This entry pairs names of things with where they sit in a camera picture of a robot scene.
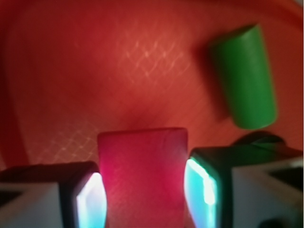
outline green cylinder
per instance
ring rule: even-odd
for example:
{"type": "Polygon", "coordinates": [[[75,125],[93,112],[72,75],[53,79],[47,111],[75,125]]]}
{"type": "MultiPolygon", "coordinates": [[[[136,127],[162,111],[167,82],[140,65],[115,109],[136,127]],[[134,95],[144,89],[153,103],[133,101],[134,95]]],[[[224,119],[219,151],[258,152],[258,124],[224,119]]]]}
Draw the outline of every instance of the green cylinder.
{"type": "Polygon", "coordinates": [[[210,50],[234,123],[244,129],[272,124],[276,101],[260,27],[228,33],[213,41],[210,50]]]}

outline black object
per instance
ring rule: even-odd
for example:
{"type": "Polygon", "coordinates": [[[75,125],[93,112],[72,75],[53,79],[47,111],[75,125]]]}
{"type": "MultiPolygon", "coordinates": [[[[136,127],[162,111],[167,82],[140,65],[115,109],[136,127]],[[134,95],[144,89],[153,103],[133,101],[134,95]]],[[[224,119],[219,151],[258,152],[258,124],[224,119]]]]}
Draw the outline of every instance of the black object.
{"type": "Polygon", "coordinates": [[[22,192],[20,191],[2,191],[0,190],[0,207],[7,204],[11,200],[20,196],[22,192]]]}
{"type": "Polygon", "coordinates": [[[74,199],[94,172],[99,172],[99,168],[92,161],[18,166],[0,172],[0,182],[57,182],[63,225],[65,228],[74,228],[76,227],[74,199]]]}
{"type": "Polygon", "coordinates": [[[283,143],[286,145],[286,142],[283,138],[266,131],[258,131],[246,134],[245,136],[236,140],[232,145],[256,143],[283,143]]]}
{"type": "Polygon", "coordinates": [[[269,219],[261,222],[258,228],[284,228],[284,226],[277,219],[269,219]]]}
{"type": "Polygon", "coordinates": [[[278,170],[270,173],[271,176],[278,180],[303,191],[303,168],[296,167],[285,170],[278,170]]]}
{"type": "Polygon", "coordinates": [[[221,189],[220,227],[233,225],[232,168],[290,159],[301,152],[285,145],[282,138],[267,132],[250,133],[230,147],[194,148],[196,159],[214,177],[221,189]]]}

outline orange surface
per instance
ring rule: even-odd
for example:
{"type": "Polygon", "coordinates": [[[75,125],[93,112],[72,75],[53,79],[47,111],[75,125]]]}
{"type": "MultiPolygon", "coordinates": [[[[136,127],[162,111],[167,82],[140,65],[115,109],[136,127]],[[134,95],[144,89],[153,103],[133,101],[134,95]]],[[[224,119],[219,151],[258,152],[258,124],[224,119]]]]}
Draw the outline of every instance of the orange surface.
{"type": "Polygon", "coordinates": [[[189,149],[230,144],[247,131],[229,116],[206,47],[255,22],[279,109],[266,130],[302,150],[302,8],[248,2],[0,1],[0,168],[97,161],[105,131],[177,126],[189,149]]]}

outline red block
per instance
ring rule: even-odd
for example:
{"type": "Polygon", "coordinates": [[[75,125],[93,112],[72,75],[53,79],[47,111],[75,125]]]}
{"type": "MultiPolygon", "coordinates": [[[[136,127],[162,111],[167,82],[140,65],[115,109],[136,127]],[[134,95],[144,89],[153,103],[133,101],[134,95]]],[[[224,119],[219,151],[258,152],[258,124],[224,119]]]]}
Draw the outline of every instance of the red block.
{"type": "Polygon", "coordinates": [[[101,133],[109,227],[183,227],[187,130],[101,133]]]}

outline cyan light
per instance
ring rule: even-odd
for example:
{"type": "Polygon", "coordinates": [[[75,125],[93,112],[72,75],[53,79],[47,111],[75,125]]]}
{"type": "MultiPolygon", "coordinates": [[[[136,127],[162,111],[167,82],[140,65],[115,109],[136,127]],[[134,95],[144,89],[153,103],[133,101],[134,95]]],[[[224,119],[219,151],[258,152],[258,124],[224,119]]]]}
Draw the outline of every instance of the cyan light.
{"type": "Polygon", "coordinates": [[[107,201],[100,173],[92,174],[76,197],[80,228],[105,227],[107,201]]]}
{"type": "Polygon", "coordinates": [[[217,183],[194,158],[186,162],[185,198],[197,228],[212,228],[216,224],[217,183]]]}

